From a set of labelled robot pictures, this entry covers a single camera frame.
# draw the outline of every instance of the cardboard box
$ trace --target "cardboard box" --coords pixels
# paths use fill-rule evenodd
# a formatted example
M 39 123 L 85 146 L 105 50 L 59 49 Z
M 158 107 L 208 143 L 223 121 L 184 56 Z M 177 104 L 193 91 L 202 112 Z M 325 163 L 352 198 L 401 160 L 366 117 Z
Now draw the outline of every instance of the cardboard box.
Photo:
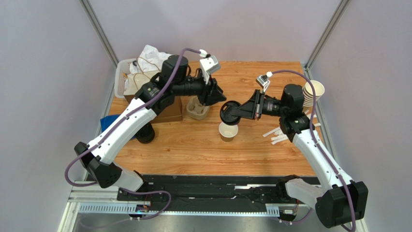
M 124 95 L 127 102 L 130 104 L 134 95 Z M 161 123 L 161 122 L 181 122 L 183 120 L 183 107 L 182 99 L 180 97 L 175 97 L 175 103 L 168 106 L 160 115 L 156 116 L 151 123 Z

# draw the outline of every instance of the white cloth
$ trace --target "white cloth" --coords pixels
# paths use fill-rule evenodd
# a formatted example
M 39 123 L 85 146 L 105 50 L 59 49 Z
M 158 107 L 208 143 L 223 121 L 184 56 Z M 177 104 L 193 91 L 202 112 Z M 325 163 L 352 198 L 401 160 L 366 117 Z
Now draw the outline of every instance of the white cloth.
M 143 71 L 144 73 L 150 71 L 158 71 L 158 68 L 162 70 L 163 61 L 167 60 L 169 56 L 171 56 L 171 54 L 159 52 L 157 48 L 150 45 L 146 45 L 139 57 L 142 57 L 155 65 L 147 63 L 144 59 L 138 58 L 137 62 L 142 68 L 142 70 L 139 70 L 139 66 L 136 67 L 131 63 L 130 73 L 135 74 L 140 73 L 141 71 Z

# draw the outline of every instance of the white plastic bin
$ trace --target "white plastic bin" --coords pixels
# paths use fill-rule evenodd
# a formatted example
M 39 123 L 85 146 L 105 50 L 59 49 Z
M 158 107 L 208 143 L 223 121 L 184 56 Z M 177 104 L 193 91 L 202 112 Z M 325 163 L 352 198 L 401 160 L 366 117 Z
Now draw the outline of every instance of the white plastic bin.
M 136 58 L 132 59 L 124 59 L 119 62 L 118 67 L 116 68 L 116 76 L 115 76 L 115 96 L 117 98 L 124 98 L 124 83 L 126 82 L 126 78 L 124 78 L 124 74 L 130 74 L 130 64 L 135 61 Z

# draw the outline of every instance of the stack of paper cups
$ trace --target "stack of paper cups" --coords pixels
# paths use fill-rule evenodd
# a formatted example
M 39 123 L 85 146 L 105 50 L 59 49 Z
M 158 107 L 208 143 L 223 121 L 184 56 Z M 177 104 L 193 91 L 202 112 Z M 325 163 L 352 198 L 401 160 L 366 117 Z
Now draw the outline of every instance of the stack of paper cups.
M 316 101 L 325 93 L 325 87 L 319 82 L 319 81 L 310 81 L 315 88 L 315 94 L 316 94 Z M 303 86 L 303 96 L 305 97 L 305 100 L 303 101 L 303 107 L 311 107 L 313 106 L 313 91 L 312 88 L 310 87 L 310 84 L 306 82 L 306 84 Z

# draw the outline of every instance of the blue cloth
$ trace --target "blue cloth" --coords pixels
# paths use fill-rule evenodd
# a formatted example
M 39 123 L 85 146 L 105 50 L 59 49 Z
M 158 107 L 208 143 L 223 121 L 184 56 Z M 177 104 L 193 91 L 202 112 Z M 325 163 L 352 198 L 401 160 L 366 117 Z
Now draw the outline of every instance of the blue cloth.
M 109 115 L 100 119 L 102 132 L 105 131 L 120 115 Z

